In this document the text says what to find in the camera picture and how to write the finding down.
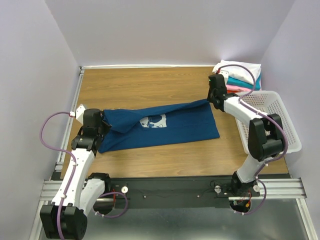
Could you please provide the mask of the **dark blue t shirt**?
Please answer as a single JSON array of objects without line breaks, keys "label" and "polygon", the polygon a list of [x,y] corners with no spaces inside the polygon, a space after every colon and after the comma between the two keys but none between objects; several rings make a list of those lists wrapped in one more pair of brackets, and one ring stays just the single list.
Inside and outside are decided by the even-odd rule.
[{"label": "dark blue t shirt", "polygon": [[201,99],[143,109],[106,109],[111,126],[99,153],[219,138],[210,103]]}]

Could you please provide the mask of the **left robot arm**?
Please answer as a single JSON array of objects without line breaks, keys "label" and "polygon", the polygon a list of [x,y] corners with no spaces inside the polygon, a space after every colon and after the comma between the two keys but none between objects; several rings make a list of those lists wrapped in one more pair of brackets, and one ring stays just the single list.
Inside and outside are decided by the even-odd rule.
[{"label": "left robot arm", "polygon": [[86,109],[80,105],[68,116],[82,124],[71,141],[70,161],[63,181],[51,200],[40,210],[40,219],[49,239],[81,240],[88,225],[88,212],[98,197],[110,194],[110,177],[95,173],[85,185],[89,168],[111,126],[104,121],[104,112],[97,108]]}]

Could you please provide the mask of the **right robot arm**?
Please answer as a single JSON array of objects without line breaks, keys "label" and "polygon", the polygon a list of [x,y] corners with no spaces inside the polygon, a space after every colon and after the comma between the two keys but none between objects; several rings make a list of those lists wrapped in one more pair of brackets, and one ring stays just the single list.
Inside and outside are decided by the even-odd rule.
[{"label": "right robot arm", "polygon": [[232,115],[248,127],[247,147],[249,154],[242,166],[233,173],[230,191],[241,196],[256,181],[263,167],[270,160],[281,158],[280,154],[288,149],[282,119],[278,114],[267,114],[245,103],[243,97],[227,93],[225,78],[222,74],[208,77],[207,100],[214,108]]}]

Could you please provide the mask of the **orange folded t shirt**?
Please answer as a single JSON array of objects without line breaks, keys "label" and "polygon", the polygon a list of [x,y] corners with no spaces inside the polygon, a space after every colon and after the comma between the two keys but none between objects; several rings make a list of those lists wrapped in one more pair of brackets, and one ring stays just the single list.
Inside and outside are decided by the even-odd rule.
[{"label": "orange folded t shirt", "polygon": [[225,81],[225,77],[221,74],[214,74],[213,76],[216,78],[215,84],[217,88],[222,89],[223,92],[238,93],[241,91],[241,86],[235,78],[229,76]]}]

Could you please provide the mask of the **pink folded t shirt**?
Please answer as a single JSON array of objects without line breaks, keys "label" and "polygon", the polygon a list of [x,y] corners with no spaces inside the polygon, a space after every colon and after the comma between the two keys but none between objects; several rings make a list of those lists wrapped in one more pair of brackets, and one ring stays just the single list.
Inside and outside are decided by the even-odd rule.
[{"label": "pink folded t shirt", "polygon": [[238,92],[249,92],[251,89],[242,87],[242,86],[237,86],[237,85],[226,85],[227,92],[229,93],[238,93]]}]

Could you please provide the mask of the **teal folded t shirt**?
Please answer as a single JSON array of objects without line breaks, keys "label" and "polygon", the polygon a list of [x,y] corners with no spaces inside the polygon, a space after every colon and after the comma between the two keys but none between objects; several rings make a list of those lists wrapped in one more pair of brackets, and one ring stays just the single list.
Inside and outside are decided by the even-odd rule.
[{"label": "teal folded t shirt", "polygon": [[[238,87],[250,89],[250,90],[253,88],[252,84],[241,81],[241,80],[233,78],[233,77],[228,78],[227,84],[232,85],[232,86],[238,86]],[[255,82],[255,90],[259,91],[260,89],[261,89],[261,76],[259,76]]]}]

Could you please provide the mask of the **white folded t shirt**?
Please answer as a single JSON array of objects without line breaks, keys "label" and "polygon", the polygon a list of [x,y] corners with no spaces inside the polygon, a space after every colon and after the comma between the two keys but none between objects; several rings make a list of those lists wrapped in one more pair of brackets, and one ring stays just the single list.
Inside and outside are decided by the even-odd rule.
[{"label": "white folded t shirt", "polygon": [[[226,66],[226,65],[240,65],[240,66],[245,67],[246,69],[248,69],[252,73],[255,80],[258,79],[258,77],[261,74],[261,70],[262,70],[261,64],[259,64],[259,63],[248,63],[248,62],[221,60],[219,63],[217,63],[214,66],[212,72],[216,73],[218,71],[218,68],[220,68],[221,66]],[[240,80],[242,82],[253,85],[254,81],[253,81],[253,78],[250,75],[250,73],[240,66],[227,66],[227,67],[223,67],[222,70],[227,71],[228,76],[231,78],[234,78],[234,79]]]}]

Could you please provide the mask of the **white table edge strip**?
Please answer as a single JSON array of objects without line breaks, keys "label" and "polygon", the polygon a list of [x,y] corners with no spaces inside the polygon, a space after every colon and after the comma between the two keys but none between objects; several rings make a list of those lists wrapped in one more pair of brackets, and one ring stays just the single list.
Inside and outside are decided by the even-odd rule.
[{"label": "white table edge strip", "polygon": [[214,66],[212,64],[109,64],[80,66],[80,69],[213,68]]}]

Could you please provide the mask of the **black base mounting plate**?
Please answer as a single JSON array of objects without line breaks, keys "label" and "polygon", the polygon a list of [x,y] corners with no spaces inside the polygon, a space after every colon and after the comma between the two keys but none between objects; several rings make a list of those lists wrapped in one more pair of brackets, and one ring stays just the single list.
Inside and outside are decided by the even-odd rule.
[{"label": "black base mounting plate", "polygon": [[230,175],[112,178],[111,190],[115,196],[96,201],[94,210],[108,213],[112,209],[176,209],[176,208],[229,208],[230,203],[259,197],[255,183],[246,192],[234,195]]}]

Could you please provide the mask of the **aluminium frame rail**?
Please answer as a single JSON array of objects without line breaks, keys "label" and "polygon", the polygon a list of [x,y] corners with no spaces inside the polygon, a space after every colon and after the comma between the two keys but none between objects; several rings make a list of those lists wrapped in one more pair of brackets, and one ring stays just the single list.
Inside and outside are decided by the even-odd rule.
[{"label": "aluminium frame rail", "polygon": [[31,233],[29,236],[30,240],[42,240],[44,238],[45,232],[43,230],[43,225],[40,218],[40,210],[42,206],[50,204],[55,195],[65,195],[65,188],[60,187],[60,185],[62,184],[61,172],[63,169],[63,164],[65,163],[65,158],[68,155],[67,146],[71,133],[72,124],[73,119],[70,117],[66,122],[66,127],[63,132],[63,138],[60,147],[56,150],[58,152],[58,156],[54,165],[54,171],[49,180],[45,180],[43,182],[36,216],[34,218]]}]

